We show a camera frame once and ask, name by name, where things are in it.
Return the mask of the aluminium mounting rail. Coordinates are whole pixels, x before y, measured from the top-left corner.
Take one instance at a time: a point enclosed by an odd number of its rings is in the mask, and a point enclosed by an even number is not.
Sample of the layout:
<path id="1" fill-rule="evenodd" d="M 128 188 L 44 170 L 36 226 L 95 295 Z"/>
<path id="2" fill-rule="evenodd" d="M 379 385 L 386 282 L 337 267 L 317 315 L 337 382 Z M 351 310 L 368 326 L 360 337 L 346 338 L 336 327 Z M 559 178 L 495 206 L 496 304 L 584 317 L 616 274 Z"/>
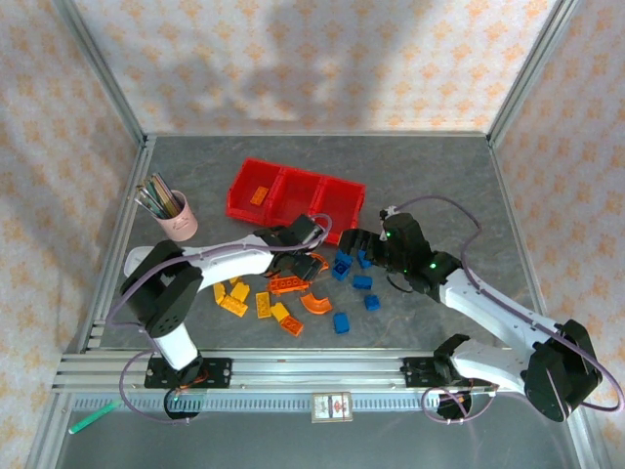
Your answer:
<path id="1" fill-rule="evenodd" d="M 146 392 L 148 361 L 160 358 L 151 352 L 98 350 L 89 361 L 61 360 L 53 385 L 82 393 Z M 523 365 L 506 349 L 469 341 L 456 348 L 450 359 L 432 352 L 374 349 L 213 350 L 203 358 L 232 359 L 228 389 L 252 392 L 400 391 L 406 389 L 399 371 L 407 357 L 433 357 L 437 372 L 450 390 L 471 387 L 520 393 Z"/>

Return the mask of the pink cup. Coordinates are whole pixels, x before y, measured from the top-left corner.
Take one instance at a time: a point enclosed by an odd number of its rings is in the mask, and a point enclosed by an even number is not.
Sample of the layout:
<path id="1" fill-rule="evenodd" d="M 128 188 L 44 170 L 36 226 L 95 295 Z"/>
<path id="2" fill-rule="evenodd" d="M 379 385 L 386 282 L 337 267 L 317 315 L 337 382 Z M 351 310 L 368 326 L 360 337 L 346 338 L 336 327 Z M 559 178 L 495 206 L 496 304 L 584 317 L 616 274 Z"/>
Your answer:
<path id="1" fill-rule="evenodd" d="M 198 229 L 198 223 L 190 209 L 186 196 L 176 190 L 173 190 L 173 195 L 182 207 L 180 213 L 173 218 L 160 219 L 153 217 L 153 220 L 170 239 L 174 241 L 186 241 L 195 235 Z"/>

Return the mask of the red white label card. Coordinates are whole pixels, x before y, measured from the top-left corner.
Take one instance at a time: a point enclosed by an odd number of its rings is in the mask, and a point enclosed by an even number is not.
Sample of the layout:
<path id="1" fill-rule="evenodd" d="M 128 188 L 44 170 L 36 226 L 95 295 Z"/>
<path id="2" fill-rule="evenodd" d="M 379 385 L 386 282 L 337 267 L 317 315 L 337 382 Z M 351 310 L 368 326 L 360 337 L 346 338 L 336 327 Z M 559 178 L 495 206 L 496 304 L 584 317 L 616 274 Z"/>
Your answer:
<path id="1" fill-rule="evenodd" d="M 353 399 L 349 392 L 312 395 L 312 423 L 350 422 L 354 419 Z"/>

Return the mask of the coloured pencil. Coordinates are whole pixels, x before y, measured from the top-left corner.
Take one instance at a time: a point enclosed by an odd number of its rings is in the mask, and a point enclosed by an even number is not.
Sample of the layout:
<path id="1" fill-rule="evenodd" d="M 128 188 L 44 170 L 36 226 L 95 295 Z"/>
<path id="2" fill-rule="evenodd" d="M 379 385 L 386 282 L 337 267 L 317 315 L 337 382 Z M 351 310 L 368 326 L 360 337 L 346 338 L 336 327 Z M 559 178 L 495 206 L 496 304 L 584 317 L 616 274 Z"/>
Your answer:
<path id="1" fill-rule="evenodd" d="M 162 185 L 153 178 L 144 181 L 148 198 L 154 207 L 157 208 L 161 219 L 171 219 L 176 214 L 176 205 L 172 197 L 162 188 Z"/>
<path id="2" fill-rule="evenodd" d="M 166 218 L 166 211 L 163 208 L 163 206 L 156 200 L 156 198 L 154 196 L 152 196 L 150 194 L 150 192 L 147 190 L 147 188 L 145 186 L 136 186 L 136 195 L 143 195 L 145 198 L 149 198 L 150 201 L 152 202 L 153 205 L 155 205 L 161 212 L 160 218 L 161 220 L 164 220 Z"/>
<path id="3" fill-rule="evenodd" d="M 160 210 L 152 204 L 149 198 L 145 198 L 143 195 L 139 194 L 135 196 L 134 200 L 137 204 L 142 206 L 142 208 L 146 210 L 153 218 L 160 218 Z"/>
<path id="4" fill-rule="evenodd" d="M 151 180 L 161 202 L 164 204 L 164 208 L 169 213 L 169 217 L 173 218 L 179 215 L 181 212 L 181 206 L 162 177 L 158 173 L 154 173 L 151 175 Z"/>

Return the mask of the long orange lego brick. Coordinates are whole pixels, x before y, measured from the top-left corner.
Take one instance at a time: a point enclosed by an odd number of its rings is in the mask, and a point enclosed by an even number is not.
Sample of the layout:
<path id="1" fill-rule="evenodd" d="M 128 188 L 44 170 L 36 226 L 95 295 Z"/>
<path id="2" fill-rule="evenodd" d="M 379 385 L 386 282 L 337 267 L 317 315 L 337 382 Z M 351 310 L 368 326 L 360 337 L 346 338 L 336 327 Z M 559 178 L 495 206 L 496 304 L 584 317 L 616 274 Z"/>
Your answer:
<path id="1" fill-rule="evenodd" d="M 296 276 L 274 277 L 269 281 L 268 291 L 274 295 L 284 293 L 305 291 L 310 287 L 310 282 L 302 280 Z"/>

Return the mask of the green marker pen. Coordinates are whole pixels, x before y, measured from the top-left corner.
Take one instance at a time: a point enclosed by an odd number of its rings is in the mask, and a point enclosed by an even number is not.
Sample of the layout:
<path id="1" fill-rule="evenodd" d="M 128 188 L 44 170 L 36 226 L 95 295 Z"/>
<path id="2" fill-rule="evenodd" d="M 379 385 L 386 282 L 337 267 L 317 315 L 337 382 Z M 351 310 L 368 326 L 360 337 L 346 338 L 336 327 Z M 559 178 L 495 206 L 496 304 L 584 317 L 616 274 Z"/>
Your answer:
<path id="1" fill-rule="evenodd" d="M 68 430 L 67 430 L 67 433 L 69 435 L 75 435 L 75 434 L 83 431 L 84 429 L 86 429 L 90 425 L 94 424 L 99 419 L 101 419 L 104 416 L 108 415 L 109 413 L 117 410 L 121 406 L 123 406 L 123 401 L 122 400 L 116 400 L 116 401 L 113 401 L 113 402 L 111 402 L 111 403 L 109 403 L 107 405 L 104 405 L 103 407 L 101 407 L 97 411 L 91 413 L 87 417 L 83 418 L 82 420 L 78 421 L 77 423 L 75 423 L 74 425 L 69 427 Z"/>

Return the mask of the aluminium frame post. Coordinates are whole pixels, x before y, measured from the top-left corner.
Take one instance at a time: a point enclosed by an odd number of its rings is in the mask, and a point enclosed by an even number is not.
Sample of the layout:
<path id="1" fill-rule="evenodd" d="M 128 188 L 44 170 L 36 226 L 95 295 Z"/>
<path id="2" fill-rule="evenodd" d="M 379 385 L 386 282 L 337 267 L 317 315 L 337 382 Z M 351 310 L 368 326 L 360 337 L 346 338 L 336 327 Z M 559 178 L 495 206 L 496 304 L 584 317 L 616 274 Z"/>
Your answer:
<path id="1" fill-rule="evenodd" d="M 101 47 L 97 44 L 77 4 L 74 0 L 52 0 L 52 3 L 73 36 L 82 55 L 103 85 L 104 91 L 110 98 L 125 129 L 135 143 L 142 147 L 147 139 L 146 133 L 126 99 L 121 86 L 104 57 Z"/>
<path id="2" fill-rule="evenodd" d="M 491 149 L 496 149 L 504 140 L 506 132 L 520 112 L 523 102 L 538 80 L 548 59 L 557 48 L 581 2 L 582 0 L 556 0 L 486 134 Z"/>

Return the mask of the aluminium frame side rail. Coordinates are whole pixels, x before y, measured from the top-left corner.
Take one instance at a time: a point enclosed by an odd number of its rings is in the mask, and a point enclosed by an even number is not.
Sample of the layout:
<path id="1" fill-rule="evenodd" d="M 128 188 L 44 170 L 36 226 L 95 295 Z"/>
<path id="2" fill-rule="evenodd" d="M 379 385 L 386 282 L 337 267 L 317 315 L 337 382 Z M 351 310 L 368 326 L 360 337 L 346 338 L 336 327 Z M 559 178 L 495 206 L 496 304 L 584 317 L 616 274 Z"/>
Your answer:
<path id="1" fill-rule="evenodd" d="M 105 311 L 111 305 L 113 281 L 117 279 L 122 266 L 122 257 L 128 243 L 132 224 L 136 215 L 135 203 L 130 200 L 132 187 L 145 176 L 157 140 L 148 134 L 139 144 L 133 165 L 128 173 L 122 198 L 116 206 L 116 218 L 102 266 L 97 270 L 97 281 L 90 291 L 86 318 L 79 323 L 77 332 L 69 345 L 62 349 L 62 358 L 81 358 L 89 361 L 92 351 L 98 351 L 100 340 L 89 344 L 93 332 L 104 331 Z M 43 417 L 35 434 L 35 439 L 25 463 L 25 469 L 55 469 L 60 460 L 63 441 L 69 436 L 68 428 L 73 405 L 81 394 L 64 387 L 52 386 L 51 394 L 45 403 Z"/>
<path id="2" fill-rule="evenodd" d="M 526 242 L 526 236 L 521 227 L 521 215 L 514 203 L 511 184 L 507 182 L 503 170 L 503 163 L 497 155 L 493 143 L 487 141 L 489 154 L 494 171 L 504 199 L 507 214 L 511 222 L 512 231 L 519 250 L 521 265 L 527 282 L 527 288 L 535 310 L 547 316 L 548 309 L 539 278 L 531 260 L 530 250 Z M 598 427 L 597 419 L 589 409 L 578 408 L 565 422 L 568 433 L 572 439 L 575 455 L 577 456 L 580 469 L 613 469 L 611 460 L 606 450 L 604 439 Z"/>

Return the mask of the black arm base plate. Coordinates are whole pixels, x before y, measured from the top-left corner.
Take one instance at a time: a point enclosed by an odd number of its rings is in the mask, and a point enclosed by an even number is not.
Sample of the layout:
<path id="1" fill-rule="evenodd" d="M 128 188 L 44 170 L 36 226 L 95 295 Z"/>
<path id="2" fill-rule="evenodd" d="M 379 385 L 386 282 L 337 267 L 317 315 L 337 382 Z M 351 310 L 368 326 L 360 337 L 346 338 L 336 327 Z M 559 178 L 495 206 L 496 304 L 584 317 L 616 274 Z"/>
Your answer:
<path id="1" fill-rule="evenodd" d="M 197 357 L 181 370 L 175 370 L 162 358 L 147 364 L 144 386 L 147 389 L 227 389 L 232 359 Z"/>
<path id="2" fill-rule="evenodd" d="M 433 357 L 404 358 L 399 371 L 403 374 L 406 388 L 432 388 L 444 384 Z"/>

